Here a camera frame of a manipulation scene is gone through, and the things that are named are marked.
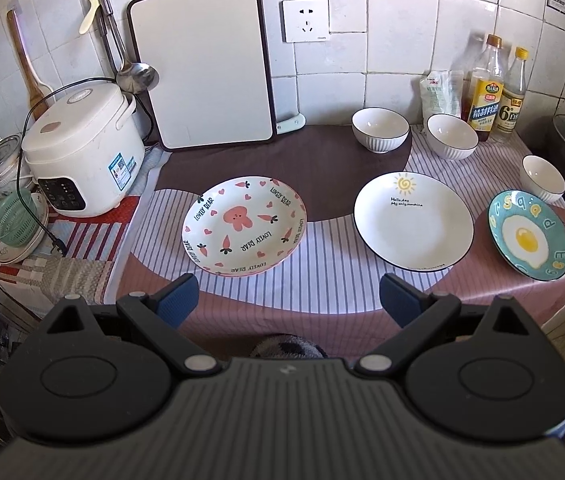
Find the pink rabbit plate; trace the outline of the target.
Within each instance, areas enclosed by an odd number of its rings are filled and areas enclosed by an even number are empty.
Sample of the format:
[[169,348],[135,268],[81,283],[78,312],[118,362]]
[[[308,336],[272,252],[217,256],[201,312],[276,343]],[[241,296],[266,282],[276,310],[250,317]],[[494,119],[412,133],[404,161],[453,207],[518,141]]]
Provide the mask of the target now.
[[204,191],[190,206],[182,242],[190,260],[223,278],[263,273],[289,257],[307,229],[307,206],[285,182],[240,177]]

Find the white cutting board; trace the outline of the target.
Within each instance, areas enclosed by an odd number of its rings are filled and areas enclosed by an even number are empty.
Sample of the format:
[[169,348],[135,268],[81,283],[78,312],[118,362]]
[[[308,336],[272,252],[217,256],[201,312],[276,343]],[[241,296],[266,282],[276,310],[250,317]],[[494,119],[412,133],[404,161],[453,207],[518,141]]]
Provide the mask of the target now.
[[166,150],[275,136],[262,0],[132,0],[127,19]]

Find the white vinegar bottle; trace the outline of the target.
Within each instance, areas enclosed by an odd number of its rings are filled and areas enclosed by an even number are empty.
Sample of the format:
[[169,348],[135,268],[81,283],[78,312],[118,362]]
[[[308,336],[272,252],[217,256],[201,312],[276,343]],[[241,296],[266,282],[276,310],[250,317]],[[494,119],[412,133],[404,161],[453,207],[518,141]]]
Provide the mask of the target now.
[[496,141],[507,142],[514,133],[528,87],[528,79],[525,74],[528,58],[527,49],[516,48],[515,59],[506,74],[499,110],[490,133],[491,138]]

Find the white wall socket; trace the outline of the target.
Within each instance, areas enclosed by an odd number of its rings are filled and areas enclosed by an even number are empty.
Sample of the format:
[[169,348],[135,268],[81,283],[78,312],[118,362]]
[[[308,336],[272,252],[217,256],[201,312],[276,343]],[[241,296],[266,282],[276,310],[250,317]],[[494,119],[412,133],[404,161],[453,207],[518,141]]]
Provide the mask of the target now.
[[281,3],[284,42],[328,41],[328,0],[286,0]]

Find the striped tablecloth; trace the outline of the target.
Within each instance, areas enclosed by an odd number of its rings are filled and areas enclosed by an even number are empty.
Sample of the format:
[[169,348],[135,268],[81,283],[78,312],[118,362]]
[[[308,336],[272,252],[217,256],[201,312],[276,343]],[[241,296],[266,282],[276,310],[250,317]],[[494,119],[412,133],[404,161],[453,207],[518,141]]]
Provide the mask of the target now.
[[[194,270],[182,231],[200,193],[232,178],[273,177],[294,188],[307,206],[309,224],[301,244],[274,269],[249,278],[199,272],[199,304],[183,333],[226,356],[246,353],[262,336],[290,333],[332,356],[356,359],[393,336],[397,323],[379,301],[380,278],[390,266],[357,233],[355,197],[380,174],[406,170],[453,188],[471,212],[475,237],[456,266],[435,273],[407,271],[404,280],[470,304],[510,294],[544,324],[565,308],[565,275],[544,283],[517,272],[496,250],[485,217],[497,193],[519,186],[527,151],[519,140],[488,142],[466,159],[445,160],[415,128],[401,148],[375,155],[347,127],[310,126],[270,143],[166,154],[142,196],[128,257],[112,276],[108,298],[156,292]],[[557,205],[556,212],[565,224],[565,205]]]

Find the white ribbed bowl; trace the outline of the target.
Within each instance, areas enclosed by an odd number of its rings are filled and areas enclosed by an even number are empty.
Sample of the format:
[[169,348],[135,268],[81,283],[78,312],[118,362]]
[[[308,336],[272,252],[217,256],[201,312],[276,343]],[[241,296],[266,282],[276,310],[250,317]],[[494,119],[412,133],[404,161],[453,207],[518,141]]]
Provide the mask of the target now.
[[374,154],[386,154],[399,148],[409,135],[409,123],[399,113],[373,107],[358,110],[352,116],[357,142]]
[[468,158],[479,144],[475,130],[461,118],[452,115],[430,116],[425,122],[425,131],[429,148],[443,159]]
[[537,155],[521,161],[520,181],[523,189],[547,204],[558,202],[565,192],[565,179],[550,162]]

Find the white cutting board stand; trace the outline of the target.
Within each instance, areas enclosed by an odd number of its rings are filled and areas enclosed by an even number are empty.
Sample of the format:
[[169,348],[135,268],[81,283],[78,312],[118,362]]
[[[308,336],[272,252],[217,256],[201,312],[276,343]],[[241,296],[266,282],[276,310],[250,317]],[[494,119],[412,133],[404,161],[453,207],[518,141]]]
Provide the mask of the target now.
[[286,133],[292,133],[302,129],[307,123],[307,118],[303,114],[298,114],[296,116],[290,117],[288,119],[277,122],[276,132],[278,136]]

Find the teal fried egg plate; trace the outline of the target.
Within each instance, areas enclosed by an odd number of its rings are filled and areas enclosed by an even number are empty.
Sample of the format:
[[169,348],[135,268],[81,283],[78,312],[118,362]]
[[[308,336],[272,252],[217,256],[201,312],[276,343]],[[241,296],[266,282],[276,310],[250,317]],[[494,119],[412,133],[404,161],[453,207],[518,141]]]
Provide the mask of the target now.
[[488,225],[497,250],[519,273],[541,282],[565,275],[565,225],[537,196],[500,192],[489,205]]

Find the white spoon hanging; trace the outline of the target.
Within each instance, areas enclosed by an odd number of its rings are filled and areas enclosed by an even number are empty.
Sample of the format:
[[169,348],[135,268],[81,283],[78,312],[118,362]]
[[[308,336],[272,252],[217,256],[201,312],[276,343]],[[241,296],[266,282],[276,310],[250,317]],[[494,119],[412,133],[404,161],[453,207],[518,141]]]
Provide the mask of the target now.
[[87,10],[83,21],[80,25],[80,29],[78,33],[80,35],[85,35],[86,32],[89,32],[89,29],[92,27],[92,23],[94,23],[96,13],[100,7],[99,0],[88,0],[89,2],[89,9]]

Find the wooden spatula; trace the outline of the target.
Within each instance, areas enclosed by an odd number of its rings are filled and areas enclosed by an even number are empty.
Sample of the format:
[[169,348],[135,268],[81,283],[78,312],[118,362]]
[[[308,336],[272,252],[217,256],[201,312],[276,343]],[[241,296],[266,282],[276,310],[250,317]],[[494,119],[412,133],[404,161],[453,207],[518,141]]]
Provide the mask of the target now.
[[49,84],[45,84],[34,70],[33,63],[28,56],[28,50],[26,50],[22,37],[17,12],[13,9],[8,10],[6,20],[10,39],[13,43],[14,50],[16,50],[17,59],[20,64],[25,88],[28,90],[28,105],[33,106],[37,102],[40,102],[40,104],[35,107],[35,110],[33,110],[33,119],[37,120],[48,110],[48,102],[54,102],[53,98],[49,98],[46,101],[43,100],[44,96],[51,94],[52,88]]

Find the white rice cooker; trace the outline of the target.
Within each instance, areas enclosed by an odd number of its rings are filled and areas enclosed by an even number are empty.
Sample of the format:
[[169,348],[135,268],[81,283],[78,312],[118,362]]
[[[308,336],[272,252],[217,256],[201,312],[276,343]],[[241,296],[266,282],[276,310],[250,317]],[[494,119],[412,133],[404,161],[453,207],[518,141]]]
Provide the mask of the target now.
[[74,89],[24,135],[24,161],[48,202],[70,218],[118,207],[145,158],[135,96],[100,82]]

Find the green colander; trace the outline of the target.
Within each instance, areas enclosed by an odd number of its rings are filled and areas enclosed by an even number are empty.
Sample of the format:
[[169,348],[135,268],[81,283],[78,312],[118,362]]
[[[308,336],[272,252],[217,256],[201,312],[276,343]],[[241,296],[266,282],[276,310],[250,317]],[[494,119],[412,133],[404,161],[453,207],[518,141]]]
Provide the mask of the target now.
[[12,192],[0,203],[0,241],[11,247],[21,247],[47,224],[48,208],[42,193],[24,188]]

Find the white salt bag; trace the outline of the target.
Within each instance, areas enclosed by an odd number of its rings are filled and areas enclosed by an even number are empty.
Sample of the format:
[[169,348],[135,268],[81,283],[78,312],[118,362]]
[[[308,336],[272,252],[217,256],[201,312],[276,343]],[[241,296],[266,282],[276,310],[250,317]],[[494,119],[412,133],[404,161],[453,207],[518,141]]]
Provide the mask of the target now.
[[430,72],[419,81],[423,121],[427,124],[432,115],[461,117],[461,95],[464,73],[461,70]]

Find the cooking wine bottle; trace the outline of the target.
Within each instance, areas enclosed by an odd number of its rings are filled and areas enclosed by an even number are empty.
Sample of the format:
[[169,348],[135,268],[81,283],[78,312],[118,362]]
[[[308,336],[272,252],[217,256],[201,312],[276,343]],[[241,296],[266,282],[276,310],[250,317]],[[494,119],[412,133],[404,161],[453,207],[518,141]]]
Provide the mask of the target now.
[[500,36],[488,36],[484,50],[470,70],[468,88],[464,93],[465,121],[480,142],[489,138],[504,89],[501,47]]

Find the white sun plate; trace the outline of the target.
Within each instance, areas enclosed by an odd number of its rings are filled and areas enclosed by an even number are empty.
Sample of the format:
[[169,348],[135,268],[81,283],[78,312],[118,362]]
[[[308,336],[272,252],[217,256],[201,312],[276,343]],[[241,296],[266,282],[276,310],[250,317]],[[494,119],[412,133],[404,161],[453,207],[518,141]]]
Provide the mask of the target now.
[[366,246],[397,268],[435,272],[453,266],[473,244],[473,217],[444,183],[417,172],[390,172],[366,183],[353,219]]

